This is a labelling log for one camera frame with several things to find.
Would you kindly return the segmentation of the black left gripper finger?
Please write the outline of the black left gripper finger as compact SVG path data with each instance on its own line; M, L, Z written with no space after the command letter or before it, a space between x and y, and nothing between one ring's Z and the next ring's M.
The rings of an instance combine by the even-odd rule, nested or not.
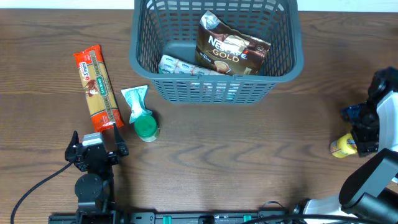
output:
M72 134L72 139L70 141L70 148L75 148L79 145L79 137L78 137L78 132L74 131Z
M117 149L120 152L125 152L126 151L126 144L124 139L122 138L122 136L119 133L119 129L116 125L116 123L113 123L113 130L114 130L114 139L115 139L115 143L117 146Z

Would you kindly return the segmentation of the green lidded jar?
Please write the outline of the green lidded jar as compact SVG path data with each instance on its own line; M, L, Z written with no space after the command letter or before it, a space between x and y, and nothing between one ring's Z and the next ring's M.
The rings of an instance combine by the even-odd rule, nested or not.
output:
M153 142L159 137L159 126L151 115L142 115L134 122L134 130L145 142Z

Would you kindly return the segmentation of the yellow Mentos bottle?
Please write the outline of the yellow Mentos bottle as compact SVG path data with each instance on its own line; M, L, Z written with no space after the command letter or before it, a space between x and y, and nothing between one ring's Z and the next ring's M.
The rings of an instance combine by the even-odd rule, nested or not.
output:
M348 133L330 144L330 152L334 157L344 158L358 151L353 136Z

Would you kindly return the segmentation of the mint green pouch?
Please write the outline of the mint green pouch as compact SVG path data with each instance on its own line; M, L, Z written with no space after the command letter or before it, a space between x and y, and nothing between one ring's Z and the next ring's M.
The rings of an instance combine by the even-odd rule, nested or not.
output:
M134 123L135 120L140 116L152 114L152 111L148 110L145 105L145 97L147 91L147 85L121 90L121 93L126 100L126 103L131 108L131 115L129 118L130 124Z

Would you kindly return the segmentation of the tissue pack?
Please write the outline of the tissue pack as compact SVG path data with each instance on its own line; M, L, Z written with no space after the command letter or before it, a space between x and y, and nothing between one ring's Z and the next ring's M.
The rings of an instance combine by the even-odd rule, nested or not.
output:
M169 55L163 55L159 62L159 73L164 74L189 74L189 75L221 75L214 70L199 67Z

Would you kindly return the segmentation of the brown Nescafe Gold bag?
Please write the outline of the brown Nescafe Gold bag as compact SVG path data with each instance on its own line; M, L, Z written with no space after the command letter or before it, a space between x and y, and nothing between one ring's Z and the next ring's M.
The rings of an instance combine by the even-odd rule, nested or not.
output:
M270 43L242 34L206 11L198 26L195 61L227 75L257 75L270 47Z

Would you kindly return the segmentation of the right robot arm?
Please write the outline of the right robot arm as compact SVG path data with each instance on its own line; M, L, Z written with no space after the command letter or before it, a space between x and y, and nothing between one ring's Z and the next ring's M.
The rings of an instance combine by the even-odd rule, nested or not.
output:
M373 155L344 182L338 195L298 204L294 223L397 223L397 69L378 70L364 103L341 111L351 132L333 144L352 140L359 156Z

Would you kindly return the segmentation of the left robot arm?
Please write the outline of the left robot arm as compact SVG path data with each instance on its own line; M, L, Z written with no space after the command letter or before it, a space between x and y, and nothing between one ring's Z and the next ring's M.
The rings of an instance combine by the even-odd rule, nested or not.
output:
M129 151L115 123L113 131L115 151L106 150L101 133L87 134L80 142L77 132L65 151L65 160L84 173L75 184L78 223L124 223L114 197L113 166Z

